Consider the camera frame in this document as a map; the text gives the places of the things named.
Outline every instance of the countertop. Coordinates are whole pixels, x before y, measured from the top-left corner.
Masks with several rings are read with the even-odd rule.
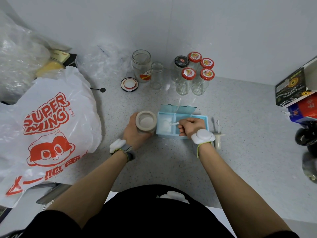
[[[202,96],[180,96],[166,71],[164,86],[153,90],[140,83],[132,93],[120,87],[121,79],[89,80],[94,90],[103,139],[93,154],[87,154],[50,181],[74,184],[109,156],[109,145],[121,138],[130,115],[160,104],[191,105],[212,119],[220,120],[223,159],[282,217],[306,222],[317,220],[317,185],[302,171],[306,147],[294,141],[300,125],[291,123],[275,105],[274,86],[215,77]],[[192,153],[190,140],[153,136],[137,151],[115,181],[112,191],[147,184],[178,188],[205,206],[220,208],[219,200],[200,161]]]

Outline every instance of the red jar lid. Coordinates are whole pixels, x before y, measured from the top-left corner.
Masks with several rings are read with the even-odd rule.
[[[214,67],[214,65],[215,65],[214,61],[210,58],[203,58],[200,61],[200,66],[202,66],[202,68],[212,69]]]
[[[196,71],[192,68],[184,68],[182,70],[182,77],[186,80],[193,80],[196,77]]]
[[[209,68],[204,68],[200,71],[200,77],[206,81],[210,81],[215,77],[215,73]]]
[[[199,52],[191,52],[188,54],[188,59],[191,62],[198,63],[202,59],[202,55]]]

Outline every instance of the plastic bag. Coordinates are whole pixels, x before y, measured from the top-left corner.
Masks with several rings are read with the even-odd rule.
[[[61,173],[101,142],[89,83],[75,67],[37,78],[14,105],[0,103],[0,205]]]
[[[16,103],[49,58],[50,52],[33,31],[0,11],[0,101]]]
[[[113,44],[91,47],[87,54],[77,55],[76,66],[91,79],[124,78],[131,71],[132,53]]]

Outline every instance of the jar lid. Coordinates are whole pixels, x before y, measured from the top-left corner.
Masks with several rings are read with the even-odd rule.
[[[179,68],[187,68],[189,65],[189,60],[187,57],[180,55],[174,59],[174,63]]]
[[[209,68],[204,68],[200,71],[200,77],[206,81],[210,81],[215,77],[215,73]]]
[[[203,68],[212,69],[214,67],[214,65],[215,65],[214,61],[210,58],[203,58],[200,61],[200,66],[202,66]]]
[[[191,52],[188,54],[188,59],[191,62],[198,63],[198,62],[200,62],[201,58],[202,58],[202,56],[199,52]]]
[[[125,78],[121,81],[122,90],[129,93],[137,90],[138,86],[139,86],[139,83],[134,78]]]
[[[182,70],[182,77],[186,80],[193,80],[196,77],[196,71],[192,68],[184,68]]]

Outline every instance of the cardboard box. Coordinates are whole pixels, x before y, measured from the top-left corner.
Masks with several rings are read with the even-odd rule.
[[[317,120],[317,93],[289,106],[290,120],[302,124],[304,121]]]
[[[275,103],[289,107],[317,91],[317,56],[275,86]]]

